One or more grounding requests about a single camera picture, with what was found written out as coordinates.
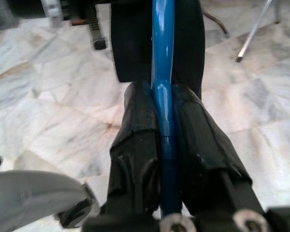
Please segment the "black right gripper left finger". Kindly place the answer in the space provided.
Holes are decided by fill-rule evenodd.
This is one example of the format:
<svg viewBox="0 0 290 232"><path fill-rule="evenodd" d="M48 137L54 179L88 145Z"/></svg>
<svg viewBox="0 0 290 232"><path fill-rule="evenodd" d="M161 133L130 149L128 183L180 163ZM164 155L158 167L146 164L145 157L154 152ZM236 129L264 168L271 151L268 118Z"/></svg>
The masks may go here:
<svg viewBox="0 0 290 232"><path fill-rule="evenodd" d="M150 84L132 82L124 115L110 149L106 213L153 213L160 203L160 130Z"/></svg>

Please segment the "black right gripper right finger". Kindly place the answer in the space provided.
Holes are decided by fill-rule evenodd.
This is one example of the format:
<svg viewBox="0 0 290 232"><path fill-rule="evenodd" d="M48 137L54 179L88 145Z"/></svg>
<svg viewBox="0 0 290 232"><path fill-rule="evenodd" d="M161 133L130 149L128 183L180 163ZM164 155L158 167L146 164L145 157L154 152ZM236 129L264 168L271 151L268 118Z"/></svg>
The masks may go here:
<svg viewBox="0 0 290 232"><path fill-rule="evenodd" d="M229 137L185 85L173 85L182 200L191 215L223 210L264 211Z"/></svg>

